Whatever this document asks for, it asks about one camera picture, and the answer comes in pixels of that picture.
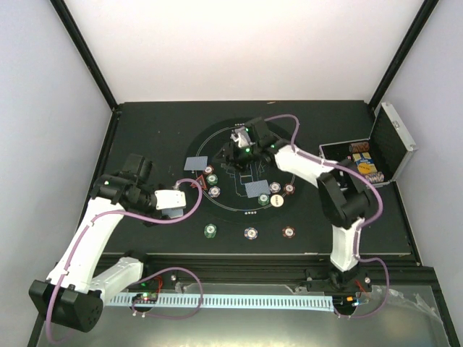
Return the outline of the blue playing card deck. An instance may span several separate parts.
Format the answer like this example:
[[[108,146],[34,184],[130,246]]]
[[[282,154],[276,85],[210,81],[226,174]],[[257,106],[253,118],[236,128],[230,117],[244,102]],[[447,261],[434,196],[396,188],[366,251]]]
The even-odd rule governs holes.
[[[161,216],[163,219],[177,219],[184,215],[182,208],[166,208],[161,210]]]

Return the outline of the red white chip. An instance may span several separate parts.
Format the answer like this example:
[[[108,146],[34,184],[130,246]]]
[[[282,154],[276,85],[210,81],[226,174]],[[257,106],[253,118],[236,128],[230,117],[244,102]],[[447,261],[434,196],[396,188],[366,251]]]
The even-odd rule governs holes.
[[[293,185],[293,184],[286,184],[286,185],[284,186],[284,191],[285,191],[287,194],[293,194],[294,191],[295,191],[294,185]]]
[[[204,169],[203,173],[206,174],[206,175],[213,173],[213,166],[207,166]]]

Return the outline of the green chip mat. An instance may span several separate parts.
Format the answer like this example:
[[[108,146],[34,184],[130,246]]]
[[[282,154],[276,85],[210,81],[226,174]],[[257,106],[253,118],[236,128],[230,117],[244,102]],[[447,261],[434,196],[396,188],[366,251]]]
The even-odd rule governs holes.
[[[258,197],[258,203],[262,206],[266,206],[270,203],[270,197],[267,194],[260,194]]]

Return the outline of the green poker chip stack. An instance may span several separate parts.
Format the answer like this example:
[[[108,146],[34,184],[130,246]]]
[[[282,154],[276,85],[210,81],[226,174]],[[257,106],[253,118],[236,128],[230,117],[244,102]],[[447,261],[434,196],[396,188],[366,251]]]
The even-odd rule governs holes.
[[[204,236],[207,239],[213,239],[216,237],[217,234],[217,226],[213,223],[209,223],[204,227]]]

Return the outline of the brown poker chip stack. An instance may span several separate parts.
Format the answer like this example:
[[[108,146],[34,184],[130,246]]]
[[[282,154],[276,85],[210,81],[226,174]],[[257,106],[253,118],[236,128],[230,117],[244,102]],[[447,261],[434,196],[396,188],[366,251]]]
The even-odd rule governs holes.
[[[295,236],[295,229],[290,226],[287,226],[282,229],[282,235],[285,238],[291,239]]]

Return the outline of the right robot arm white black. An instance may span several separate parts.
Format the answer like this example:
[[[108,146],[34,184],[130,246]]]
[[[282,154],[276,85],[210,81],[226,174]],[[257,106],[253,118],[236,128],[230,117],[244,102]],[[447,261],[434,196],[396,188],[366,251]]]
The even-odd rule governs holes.
[[[251,119],[231,130],[213,160],[236,171],[245,171],[261,160],[316,187],[333,231],[328,280],[333,289],[346,291],[357,275],[360,235],[373,189],[346,160],[322,159],[299,149],[294,141],[295,136],[290,140],[276,136],[266,119]]]

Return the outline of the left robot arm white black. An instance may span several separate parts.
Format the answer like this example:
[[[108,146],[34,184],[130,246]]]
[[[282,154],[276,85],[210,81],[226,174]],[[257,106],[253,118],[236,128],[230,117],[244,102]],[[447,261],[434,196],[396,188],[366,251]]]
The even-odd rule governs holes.
[[[160,217],[155,190],[148,185],[152,167],[143,156],[131,154],[121,170],[95,181],[85,215],[64,255],[45,280],[34,280],[29,289],[47,329],[57,324],[86,333],[123,288],[132,283],[148,288],[154,283],[155,270],[136,252],[126,253],[108,270],[94,274],[123,217],[135,215],[143,221]]]

